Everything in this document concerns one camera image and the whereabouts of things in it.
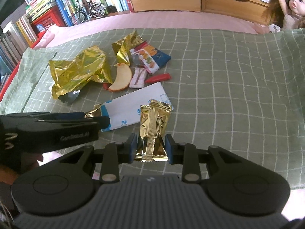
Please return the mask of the gold snack packet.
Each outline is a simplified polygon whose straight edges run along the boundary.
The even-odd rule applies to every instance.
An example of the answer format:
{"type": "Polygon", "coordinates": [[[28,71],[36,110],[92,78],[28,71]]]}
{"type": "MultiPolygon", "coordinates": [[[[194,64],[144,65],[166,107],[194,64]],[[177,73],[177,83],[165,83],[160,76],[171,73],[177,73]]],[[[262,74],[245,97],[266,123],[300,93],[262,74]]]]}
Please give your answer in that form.
{"type": "Polygon", "coordinates": [[[168,159],[163,137],[172,112],[168,103],[150,100],[140,107],[140,135],[135,160],[160,162],[168,159]]]}

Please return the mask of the apple slice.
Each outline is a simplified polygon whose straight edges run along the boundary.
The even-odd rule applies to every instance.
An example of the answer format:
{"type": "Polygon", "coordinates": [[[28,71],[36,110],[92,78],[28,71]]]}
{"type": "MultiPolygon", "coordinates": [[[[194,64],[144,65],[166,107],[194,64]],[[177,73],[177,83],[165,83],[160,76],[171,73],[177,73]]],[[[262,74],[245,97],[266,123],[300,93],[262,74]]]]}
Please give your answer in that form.
{"type": "Polygon", "coordinates": [[[116,79],[114,83],[108,88],[111,92],[118,92],[125,90],[129,87],[130,81],[132,79],[131,68],[125,63],[117,63],[116,79]]]}

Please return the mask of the stack of books at left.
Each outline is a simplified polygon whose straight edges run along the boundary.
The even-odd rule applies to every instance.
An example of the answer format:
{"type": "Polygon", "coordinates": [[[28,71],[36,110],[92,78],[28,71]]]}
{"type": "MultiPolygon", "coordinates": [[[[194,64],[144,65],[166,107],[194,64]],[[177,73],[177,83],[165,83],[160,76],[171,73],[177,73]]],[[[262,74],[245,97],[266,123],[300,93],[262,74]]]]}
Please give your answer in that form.
{"type": "Polygon", "coordinates": [[[34,49],[45,32],[36,35],[30,23],[55,5],[55,0],[33,0],[30,7],[24,0],[1,0],[1,93],[17,72],[26,49],[34,49]]]}

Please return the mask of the white blue envelope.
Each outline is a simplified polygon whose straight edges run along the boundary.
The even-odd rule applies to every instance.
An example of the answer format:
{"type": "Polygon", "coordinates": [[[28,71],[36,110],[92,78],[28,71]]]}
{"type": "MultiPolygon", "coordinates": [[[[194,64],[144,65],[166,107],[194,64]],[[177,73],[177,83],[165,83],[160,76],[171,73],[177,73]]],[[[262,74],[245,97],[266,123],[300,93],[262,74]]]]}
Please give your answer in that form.
{"type": "Polygon", "coordinates": [[[139,123],[141,105],[148,105],[152,99],[171,104],[160,82],[103,103],[100,112],[103,116],[110,118],[110,125],[102,131],[111,131],[139,123]]]}

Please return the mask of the large crumpled gold wrapper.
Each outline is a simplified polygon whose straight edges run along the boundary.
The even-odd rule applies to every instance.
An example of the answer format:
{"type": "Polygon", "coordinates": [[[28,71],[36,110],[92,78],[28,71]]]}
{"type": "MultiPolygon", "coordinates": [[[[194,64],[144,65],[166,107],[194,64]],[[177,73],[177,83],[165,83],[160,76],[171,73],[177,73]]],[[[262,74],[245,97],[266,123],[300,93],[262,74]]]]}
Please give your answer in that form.
{"type": "Polygon", "coordinates": [[[73,60],[51,60],[49,67],[54,99],[81,90],[89,81],[113,83],[106,54],[98,46],[83,50],[73,60]]]}

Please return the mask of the pink striped candy wrapper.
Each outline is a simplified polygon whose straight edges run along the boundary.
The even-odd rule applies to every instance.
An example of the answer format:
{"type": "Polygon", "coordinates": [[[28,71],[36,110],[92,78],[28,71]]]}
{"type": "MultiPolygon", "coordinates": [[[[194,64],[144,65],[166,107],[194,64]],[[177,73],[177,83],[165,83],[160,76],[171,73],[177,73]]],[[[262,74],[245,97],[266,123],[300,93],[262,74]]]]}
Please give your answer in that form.
{"type": "Polygon", "coordinates": [[[145,86],[145,80],[147,77],[147,71],[145,68],[136,67],[134,75],[130,81],[129,87],[132,89],[140,89],[145,86]]]}

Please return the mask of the red wrapper piece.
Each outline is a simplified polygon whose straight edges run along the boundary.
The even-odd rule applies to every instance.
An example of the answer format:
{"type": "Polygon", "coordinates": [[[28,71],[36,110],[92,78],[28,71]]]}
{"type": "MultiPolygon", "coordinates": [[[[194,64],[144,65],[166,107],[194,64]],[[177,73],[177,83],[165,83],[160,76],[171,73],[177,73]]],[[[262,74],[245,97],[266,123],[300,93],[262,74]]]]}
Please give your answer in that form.
{"type": "Polygon", "coordinates": [[[151,76],[145,80],[145,84],[153,84],[157,82],[168,81],[171,79],[171,75],[169,73],[159,74],[156,76],[151,76]]]}

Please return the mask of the small crumpled gold wrapper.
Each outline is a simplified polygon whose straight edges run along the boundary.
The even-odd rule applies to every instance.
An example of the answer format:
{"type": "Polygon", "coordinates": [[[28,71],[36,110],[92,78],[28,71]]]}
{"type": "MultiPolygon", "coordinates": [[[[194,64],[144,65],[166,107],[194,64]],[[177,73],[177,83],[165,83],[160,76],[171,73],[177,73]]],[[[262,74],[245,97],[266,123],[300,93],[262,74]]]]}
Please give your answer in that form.
{"type": "Polygon", "coordinates": [[[126,35],[124,38],[112,43],[112,48],[117,62],[124,63],[130,66],[132,60],[130,50],[134,49],[141,43],[143,43],[143,40],[141,36],[137,33],[137,30],[126,35]]]}

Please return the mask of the colourful snack packet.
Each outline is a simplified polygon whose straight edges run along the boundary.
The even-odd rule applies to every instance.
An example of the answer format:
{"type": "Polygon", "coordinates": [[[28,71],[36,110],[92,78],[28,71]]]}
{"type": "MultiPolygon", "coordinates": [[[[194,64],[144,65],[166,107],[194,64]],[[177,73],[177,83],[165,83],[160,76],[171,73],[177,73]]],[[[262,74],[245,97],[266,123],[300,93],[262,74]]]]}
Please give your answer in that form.
{"type": "Polygon", "coordinates": [[[154,74],[171,60],[168,54],[148,44],[147,41],[131,49],[130,54],[133,63],[137,67],[145,68],[149,74],[154,74]]]}

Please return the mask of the green checked cloth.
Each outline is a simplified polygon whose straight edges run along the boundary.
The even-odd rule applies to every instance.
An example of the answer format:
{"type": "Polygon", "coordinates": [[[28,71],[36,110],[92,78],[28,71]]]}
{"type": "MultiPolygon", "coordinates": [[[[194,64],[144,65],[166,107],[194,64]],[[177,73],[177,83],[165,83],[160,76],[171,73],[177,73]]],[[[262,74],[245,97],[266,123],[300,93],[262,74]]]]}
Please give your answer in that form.
{"type": "MultiPolygon", "coordinates": [[[[221,30],[139,29],[171,56],[162,72],[174,109],[167,132],[205,149],[218,145],[304,187],[304,30],[246,34],[221,30]]],[[[111,66],[112,44],[129,29],[103,31],[38,50],[28,49],[1,101],[1,114],[87,112],[123,95],[99,83],[82,88],[72,104],[52,98],[49,60],[71,60],[98,46],[111,66]]]]}

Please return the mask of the red plastic crate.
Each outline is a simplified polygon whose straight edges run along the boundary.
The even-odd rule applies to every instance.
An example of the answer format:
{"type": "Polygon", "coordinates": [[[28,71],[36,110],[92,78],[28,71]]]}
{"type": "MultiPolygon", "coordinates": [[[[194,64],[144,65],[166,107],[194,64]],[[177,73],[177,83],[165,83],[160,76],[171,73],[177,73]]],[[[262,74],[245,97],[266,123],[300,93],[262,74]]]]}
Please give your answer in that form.
{"type": "Polygon", "coordinates": [[[31,27],[36,35],[42,31],[46,31],[52,25],[66,27],[65,21],[57,5],[53,6],[39,18],[31,22],[31,27]]]}

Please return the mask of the miniature black bicycle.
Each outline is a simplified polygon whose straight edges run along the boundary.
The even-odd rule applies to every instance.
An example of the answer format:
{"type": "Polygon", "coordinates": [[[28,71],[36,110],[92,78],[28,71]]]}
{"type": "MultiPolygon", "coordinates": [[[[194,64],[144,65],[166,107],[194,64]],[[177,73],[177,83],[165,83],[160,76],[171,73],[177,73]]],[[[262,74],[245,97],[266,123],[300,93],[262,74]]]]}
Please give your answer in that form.
{"type": "Polygon", "coordinates": [[[75,9],[76,11],[71,17],[73,25],[82,24],[91,18],[100,19],[108,15],[106,7],[102,3],[94,4],[93,2],[89,2],[81,5],[79,1],[76,1],[75,9]]]}

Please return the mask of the pink tablecloth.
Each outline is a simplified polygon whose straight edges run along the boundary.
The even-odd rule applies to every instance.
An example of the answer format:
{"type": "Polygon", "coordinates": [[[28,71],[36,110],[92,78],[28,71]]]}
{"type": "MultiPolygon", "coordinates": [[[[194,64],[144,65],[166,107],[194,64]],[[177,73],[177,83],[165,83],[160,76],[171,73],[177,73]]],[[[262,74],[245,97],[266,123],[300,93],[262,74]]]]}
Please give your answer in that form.
{"type": "Polygon", "coordinates": [[[190,11],[148,11],[113,15],[71,27],[50,26],[34,49],[54,47],[102,31],[129,28],[187,28],[256,34],[253,23],[227,15],[190,11]]]}

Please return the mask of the wooden drawer shelf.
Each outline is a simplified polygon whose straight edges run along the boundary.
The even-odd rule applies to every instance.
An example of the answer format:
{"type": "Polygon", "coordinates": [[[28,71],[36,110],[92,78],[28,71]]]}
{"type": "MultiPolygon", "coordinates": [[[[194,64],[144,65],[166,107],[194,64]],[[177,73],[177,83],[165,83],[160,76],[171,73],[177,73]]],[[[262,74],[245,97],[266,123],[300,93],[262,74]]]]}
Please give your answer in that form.
{"type": "Polygon", "coordinates": [[[134,11],[182,10],[228,15],[267,25],[269,5],[259,0],[131,0],[134,11]]]}

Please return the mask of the doll with brown hair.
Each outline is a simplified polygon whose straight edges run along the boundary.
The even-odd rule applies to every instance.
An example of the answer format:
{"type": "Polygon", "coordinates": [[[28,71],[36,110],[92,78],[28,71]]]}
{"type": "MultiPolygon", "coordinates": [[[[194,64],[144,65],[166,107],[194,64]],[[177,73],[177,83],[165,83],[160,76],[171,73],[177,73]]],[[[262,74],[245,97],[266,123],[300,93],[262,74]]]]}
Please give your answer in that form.
{"type": "Polygon", "coordinates": [[[304,28],[304,0],[271,0],[267,14],[274,22],[267,26],[254,23],[259,34],[304,28]]]}

